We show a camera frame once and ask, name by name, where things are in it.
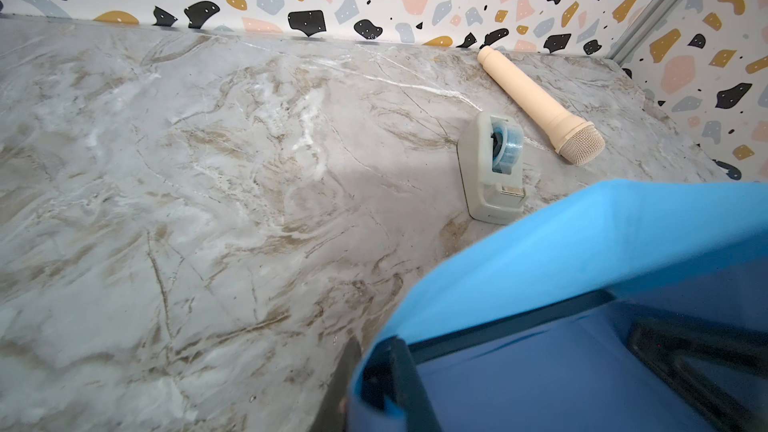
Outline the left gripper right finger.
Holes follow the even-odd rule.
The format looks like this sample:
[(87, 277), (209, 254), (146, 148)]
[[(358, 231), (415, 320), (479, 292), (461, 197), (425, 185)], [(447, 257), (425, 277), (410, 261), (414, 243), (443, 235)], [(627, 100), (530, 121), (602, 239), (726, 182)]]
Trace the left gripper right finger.
[(405, 414), (407, 430), (441, 432), (441, 425), (421, 381), (410, 349), (399, 337), (392, 337), (389, 340), (389, 364), (395, 402)]

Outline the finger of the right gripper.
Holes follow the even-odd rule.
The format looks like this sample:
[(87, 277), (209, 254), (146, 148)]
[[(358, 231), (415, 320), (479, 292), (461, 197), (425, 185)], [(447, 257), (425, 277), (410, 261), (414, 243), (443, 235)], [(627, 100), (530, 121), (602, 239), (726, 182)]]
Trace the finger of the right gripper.
[(718, 431), (767, 429), (767, 334), (643, 317), (628, 349)]

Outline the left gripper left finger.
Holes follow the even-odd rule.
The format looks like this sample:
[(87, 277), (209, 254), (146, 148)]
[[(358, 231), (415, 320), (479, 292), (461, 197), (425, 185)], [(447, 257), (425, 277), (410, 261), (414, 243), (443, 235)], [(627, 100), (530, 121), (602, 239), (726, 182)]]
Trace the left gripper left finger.
[(309, 432), (346, 430), (347, 389), (361, 357), (361, 345), (356, 337), (351, 337), (343, 348)]

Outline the dark navy gift box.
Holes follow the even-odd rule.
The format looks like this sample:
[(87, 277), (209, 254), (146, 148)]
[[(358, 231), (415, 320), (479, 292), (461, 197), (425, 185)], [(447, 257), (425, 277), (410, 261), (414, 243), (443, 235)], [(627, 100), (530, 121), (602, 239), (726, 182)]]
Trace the dark navy gift box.
[(413, 343), (409, 345), (409, 351), (415, 363), (419, 365), (590, 311), (615, 299), (616, 297), (606, 290), (591, 291), (545, 307)]

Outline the blue wrapping paper sheet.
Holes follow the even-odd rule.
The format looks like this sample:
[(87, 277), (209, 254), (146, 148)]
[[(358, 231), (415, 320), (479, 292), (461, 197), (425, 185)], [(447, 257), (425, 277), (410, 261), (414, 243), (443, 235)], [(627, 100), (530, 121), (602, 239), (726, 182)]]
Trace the blue wrapping paper sheet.
[(409, 345), (596, 290), (601, 307), (416, 368), (442, 431), (718, 431), (628, 349), (643, 317), (767, 334), (767, 188), (602, 182), (418, 282), (349, 388), (350, 431), (408, 431), (389, 340)]

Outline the white tape dispenser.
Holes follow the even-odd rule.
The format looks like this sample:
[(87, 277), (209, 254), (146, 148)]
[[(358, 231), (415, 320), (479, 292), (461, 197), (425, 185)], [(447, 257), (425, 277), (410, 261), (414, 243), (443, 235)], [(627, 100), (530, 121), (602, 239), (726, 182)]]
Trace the white tape dispenser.
[(508, 116), (478, 113), (461, 134), (458, 160), (469, 215), (508, 225), (522, 214), (524, 134)]

